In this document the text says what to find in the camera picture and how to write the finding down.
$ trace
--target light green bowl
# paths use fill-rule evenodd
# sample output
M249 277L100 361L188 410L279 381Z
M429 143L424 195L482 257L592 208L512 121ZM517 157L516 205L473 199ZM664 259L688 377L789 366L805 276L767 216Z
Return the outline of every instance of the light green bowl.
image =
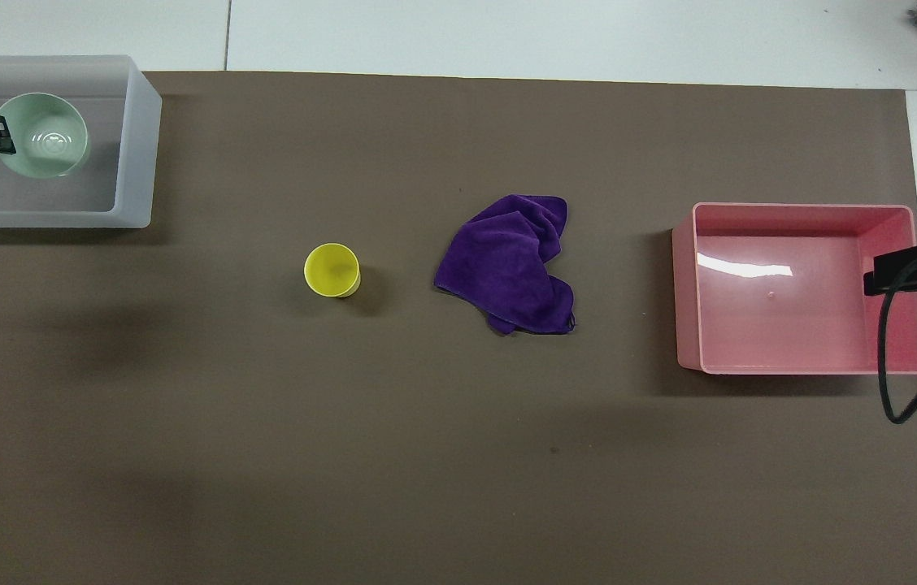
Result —
M79 111L50 93L22 93L0 106L16 154L0 154L10 170L49 179L79 169L90 155L90 136Z

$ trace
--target black cable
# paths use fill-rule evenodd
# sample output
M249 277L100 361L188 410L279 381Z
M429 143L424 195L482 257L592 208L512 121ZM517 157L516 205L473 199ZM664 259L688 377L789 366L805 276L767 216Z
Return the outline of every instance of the black cable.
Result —
M889 290L885 293L885 300L881 304L881 314L878 318L878 389L881 392L881 406L885 408L885 416L891 423L902 425L907 422L917 411L917 393L912 397L906 408L900 414L893 411L893 401L889 397L889 373L887 373L885 359L885 341L889 338L889 310L893 307L893 297L900 292L900 288L907 281L907 277L917 270L917 257L908 262L903 269L893 278Z

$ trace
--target yellow cup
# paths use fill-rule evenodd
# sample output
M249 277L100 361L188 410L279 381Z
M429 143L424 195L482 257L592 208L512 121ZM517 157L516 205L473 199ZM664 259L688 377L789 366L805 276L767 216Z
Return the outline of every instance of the yellow cup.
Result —
M349 297L361 285L358 256L343 244L318 245L306 256L303 277L306 285L322 297Z

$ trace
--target brown mat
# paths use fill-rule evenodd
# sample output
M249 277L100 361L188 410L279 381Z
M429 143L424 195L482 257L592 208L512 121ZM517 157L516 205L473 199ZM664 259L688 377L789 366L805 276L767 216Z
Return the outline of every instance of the brown mat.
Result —
M0 230L0 583L917 583L917 415L682 370L669 248L697 201L914 205L903 93L150 78L153 225ZM570 203L570 336L432 289L507 193Z

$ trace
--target towel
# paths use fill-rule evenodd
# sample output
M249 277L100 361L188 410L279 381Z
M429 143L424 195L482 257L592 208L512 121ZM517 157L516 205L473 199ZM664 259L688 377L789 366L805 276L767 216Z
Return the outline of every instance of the towel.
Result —
M545 269L567 223L560 197L508 195L463 224L433 284L487 312L504 336L515 329L574 329L574 292Z

